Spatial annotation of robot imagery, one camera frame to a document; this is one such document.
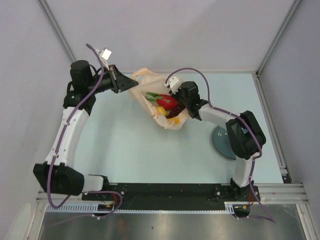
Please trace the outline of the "red fake dragon fruit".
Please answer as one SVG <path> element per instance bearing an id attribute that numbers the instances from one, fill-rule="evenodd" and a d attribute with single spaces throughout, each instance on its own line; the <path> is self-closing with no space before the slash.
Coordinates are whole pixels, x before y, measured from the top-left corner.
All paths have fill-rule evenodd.
<path id="1" fill-rule="evenodd" d="M 172 110 L 179 105 L 179 103 L 173 97 L 167 94 L 146 92 L 145 98 L 149 102 L 163 107 L 165 110 Z"/>

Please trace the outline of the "banana print plastic bag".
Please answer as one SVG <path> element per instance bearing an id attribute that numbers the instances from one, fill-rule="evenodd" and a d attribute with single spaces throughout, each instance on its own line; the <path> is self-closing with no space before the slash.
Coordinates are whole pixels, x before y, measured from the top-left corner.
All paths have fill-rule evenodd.
<path id="1" fill-rule="evenodd" d="M 179 130 L 185 121 L 190 117 L 186 109 L 182 110 L 174 118 L 167 118 L 157 110 L 159 106 L 156 102 L 150 102 L 147 99 L 147 92 L 157 94 L 169 94 L 169 89 L 165 86 L 166 76 L 150 71 L 147 68 L 141 68 L 134 72 L 131 77 L 138 82 L 138 85 L 129 89 L 130 96 L 138 101 L 150 117 L 152 117 L 159 126 L 168 130 Z"/>

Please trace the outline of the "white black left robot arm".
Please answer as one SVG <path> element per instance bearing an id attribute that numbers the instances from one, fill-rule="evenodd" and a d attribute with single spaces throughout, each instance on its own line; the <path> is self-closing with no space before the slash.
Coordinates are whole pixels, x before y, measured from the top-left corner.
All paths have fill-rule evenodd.
<path id="1" fill-rule="evenodd" d="M 118 94 L 137 86 L 138 82 L 122 74 L 115 65 L 93 74 L 86 60 L 73 62 L 70 76 L 63 100 L 62 121 L 53 147 L 43 163 L 35 164 L 33 173 L 46 193 L 78 196 L 93 191 L 98 199 L 105 200 L 111 193 L 107 177 L 76 171 L 76 149 L 96 102 L 96 94 L 108 90 Z"/>

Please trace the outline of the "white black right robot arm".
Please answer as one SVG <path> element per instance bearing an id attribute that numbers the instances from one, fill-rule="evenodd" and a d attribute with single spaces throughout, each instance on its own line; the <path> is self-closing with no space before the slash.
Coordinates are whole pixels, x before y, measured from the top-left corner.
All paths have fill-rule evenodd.
<path id="1" fill-rule="evenodd" d="M 235 171 L 230 179 L 230 194 L 242 201 L 253 192 L 253 171 L 255 160 L 262 156 L 266 143 L 255 115 L 245 111 L 239 115 L 211 105 L 201 99 L 195 82 L 170 79 L 165 84 L 170 95 L 185 106 L 191 118 L 213 123 L 227 131 L 228 140 L 236 156 Z"/>

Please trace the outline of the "dark red fake grapes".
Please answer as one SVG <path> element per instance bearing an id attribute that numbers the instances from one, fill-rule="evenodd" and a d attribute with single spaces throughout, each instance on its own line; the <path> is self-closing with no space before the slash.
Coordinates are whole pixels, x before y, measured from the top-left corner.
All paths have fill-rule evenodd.
<path id="1" fill-rule="evenodd" d="M 171 110 L 168 111 L 168 113 L 166 114 L 166 118 L 167 119 L 171 119 L 171 118 L 175 118 L 176 116 L 178 116 L 183 110 L 185 109 L 184 106 L 177 106 L 175 108 L 172 108 Z"/>

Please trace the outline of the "yellow fake lemon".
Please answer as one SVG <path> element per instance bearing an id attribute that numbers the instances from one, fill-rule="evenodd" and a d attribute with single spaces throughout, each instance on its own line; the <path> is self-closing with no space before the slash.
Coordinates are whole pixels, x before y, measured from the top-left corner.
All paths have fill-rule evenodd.
<path id="1" fill-rule="evenodd" d="M 155 108 L 158 111 L 158 113 L 162 114 L 165 117 L 167 116 L 167 112 L 162 106 L 156 106 Z"/>

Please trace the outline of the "teal floral ceramic plate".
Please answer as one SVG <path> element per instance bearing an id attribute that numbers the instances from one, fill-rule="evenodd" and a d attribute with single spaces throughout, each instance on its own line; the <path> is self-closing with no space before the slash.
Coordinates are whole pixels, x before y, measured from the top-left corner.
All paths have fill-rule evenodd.
<path id="1" fill-rule="evenodd" d="M 236 160 L 236 154 L 233 152 L 227 130 L 216 126 L 210 135 L 211 146 L 224 158 Z"/>

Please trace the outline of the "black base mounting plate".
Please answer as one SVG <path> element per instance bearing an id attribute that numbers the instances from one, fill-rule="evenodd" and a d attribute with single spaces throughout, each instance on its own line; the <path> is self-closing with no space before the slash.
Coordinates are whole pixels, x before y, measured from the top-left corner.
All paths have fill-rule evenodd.
<path id="1" fill-rule="evenodd" d="M 123 211 L 218 211 L 226 202 L 249 205 L 260 199 L 257 186 L 239 188 L 234 183 L 109 183 L 99 193 L 82 196 L 83 201 L 106 203 L 119 193 L 116 206 Z"/>

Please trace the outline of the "aluminium right corner post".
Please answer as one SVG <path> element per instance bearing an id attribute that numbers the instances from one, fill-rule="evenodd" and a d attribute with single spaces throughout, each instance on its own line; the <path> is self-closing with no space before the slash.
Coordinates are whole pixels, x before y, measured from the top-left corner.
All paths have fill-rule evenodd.
<path id="1" fill-rule="evenodd" d="M 260 77 L 262 72 L 264 71 L 266 65 L 270 61 L 275 49 L 277 48 L 278 44 L 280 43 L 283 35 L 285 34 L 285 31 L 289 27 L 292 19 L 294 18 L 298 8 L 300 7 L 302 0 L 294 0 L 291 4 L 287 14 L 285 15 L 279 29 L 277 30 L 275 37 L 273 38 L 271 45 L 269 46 L 266 54 L 264 55 L 261 63 L 259 64 L 259 67 L 257 68 L 255 74 L 257 77 Z"/>

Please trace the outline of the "aluminium corner post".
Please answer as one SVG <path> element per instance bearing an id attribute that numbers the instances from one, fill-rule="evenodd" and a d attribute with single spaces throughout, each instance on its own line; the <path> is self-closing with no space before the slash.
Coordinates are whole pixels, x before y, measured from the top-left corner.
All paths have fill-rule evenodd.
<path id="1" fill-rule="evenodd" d="M 277 48 L 278 44 L 280 43 L 283 35 L 285 34 L 285 31 L 289 27 L 292 19 L 294 18 L 298 8 L 300 7 L 302 0 L 294 0 L 291 4 L 287 14 L 285 15 L 279 29 L 277 30 L 275 37 L 273 38 L 271 45 L 269 46 L 266 54 L 264 55 L 261 63 L 259 64 L 259 67 L 257 68 L 255 74 L 257 77 L 260 77 L 262 72 L 264 71 L 266 65 L 270 61 L 275 49 Z"/>
<path id="2" fill-rule="evenodd" d="M 39 5 L 44 17 L 46 18 L 49 26 L 51 27 L 55 37 L 57 38 L 65 56 L 68 59 L 69 65 L 73 62 L 77 61 L 74 51 L 72 50 L 64 32 L 61 29 L 60 24 L 55 17 L 54 12 L 52 11 L 50 5 L 47 0 L 36 0 Z"/>

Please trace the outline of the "aluminium left corner post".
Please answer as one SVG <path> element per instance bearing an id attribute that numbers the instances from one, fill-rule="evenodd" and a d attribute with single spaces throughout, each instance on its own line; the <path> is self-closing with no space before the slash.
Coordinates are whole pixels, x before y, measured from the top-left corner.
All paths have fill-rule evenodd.
<path id="1" fill-rule="evenodd" d="M 55 37 L 57 38 L 65 56 L 68 59 L 69 65 L 73 62 L 77 61 L 74 51 L 72 50 L 64 32 L 61 29 L 60 24 L 55 17 L 54 12 L 52 11 L 50 5 L 47 0 L 36 0 L 39 5 L 44 17 L 46 18 L 49 26 L 51 27 Z"/>

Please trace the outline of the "aluminium front frame rail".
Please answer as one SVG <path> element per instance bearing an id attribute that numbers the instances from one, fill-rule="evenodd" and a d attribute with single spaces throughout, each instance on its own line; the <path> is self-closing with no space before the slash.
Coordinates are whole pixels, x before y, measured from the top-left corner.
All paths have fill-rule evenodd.
<path id="1" fill-rule="evenodd" d="M 263 204 L 308 204 L 309 200 L 302 183 L 258 183 L 260 201 Z M 55 205 L 61 203 L 67 195 L 51 194 Z M 48 203 L 47 193 L 40 188 L 36 203 Z M 70 196 L 65 203 L 101 203 L 101 201 L 82 200 L 82 194 Z"/>

